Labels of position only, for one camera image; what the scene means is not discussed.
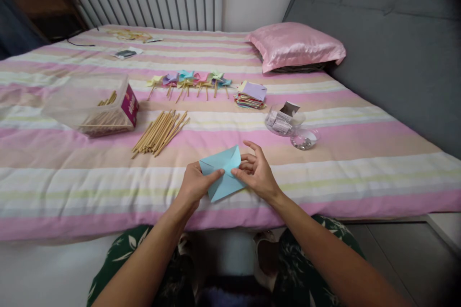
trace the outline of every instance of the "green floral pants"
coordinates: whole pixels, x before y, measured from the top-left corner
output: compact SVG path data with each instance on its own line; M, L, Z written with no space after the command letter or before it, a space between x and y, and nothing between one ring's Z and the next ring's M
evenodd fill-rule
M313 218L336 237L364 257L352 234L345 225L334 218L315 215ZM143 242L152 226L140 225L120 235L107 252L106 260L93 279L87 306L91 306L115 273ZM279 273L272 293L276 306L310 306L312 295L316 307L340 306L338 297L332 293L312 262L287 229L279 240ZM194 294L182 269L176 249L163 276L162 283L152 306L195 305Z

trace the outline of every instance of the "forearm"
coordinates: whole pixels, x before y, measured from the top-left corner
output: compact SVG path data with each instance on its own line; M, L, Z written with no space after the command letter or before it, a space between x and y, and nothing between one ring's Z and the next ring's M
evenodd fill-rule
M150 306L193 208L175 200L94 302L99 306Z
M269 204L282 217L306 257L346 306L407 306L386 280L354 250L340 241L280 192Z

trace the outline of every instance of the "box with sticks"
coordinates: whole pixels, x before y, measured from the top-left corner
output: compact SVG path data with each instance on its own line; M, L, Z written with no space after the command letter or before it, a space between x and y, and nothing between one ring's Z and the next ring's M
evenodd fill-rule
M72 76L43 114L94 138L134 130L138 109L127 75L94 74Z

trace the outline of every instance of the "striped bedsheet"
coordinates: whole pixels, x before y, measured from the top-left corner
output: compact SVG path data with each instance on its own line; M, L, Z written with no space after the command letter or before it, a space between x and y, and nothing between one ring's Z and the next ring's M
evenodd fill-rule
M181 185L185 166L240 144L263 147L277 182L308 213L336 217L410 216L461 211L461 162L442 152L380 108L325 73L261 73L245 34L131 28L163 41L122 42L107 25L0 62L0 240L73 237L153 224ZM144 53L127 60L110 56L124 47ZM225 73L230 93L243 80L267 87L268 105L301 106L321 141L310 151L269 132L267 109L241 109L196 90L175 104L166 90L150 102L146 80L178 70ZM140 109L134 132L88 139L40 111L71 75L126 73ZM188 110L190 123L154 158L131 148L162 110ZM242 190L210 204L205 198L189 229L235 226L270 228L282 221L254 193Z

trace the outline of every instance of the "left hand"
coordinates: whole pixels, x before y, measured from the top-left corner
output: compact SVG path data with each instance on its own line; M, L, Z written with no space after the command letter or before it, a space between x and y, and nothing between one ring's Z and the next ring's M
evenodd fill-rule
M210 175L204 176L198 162L188 164L176 199L185 202L188 206L196 210L200 199L223 174L224 169L219 169Z

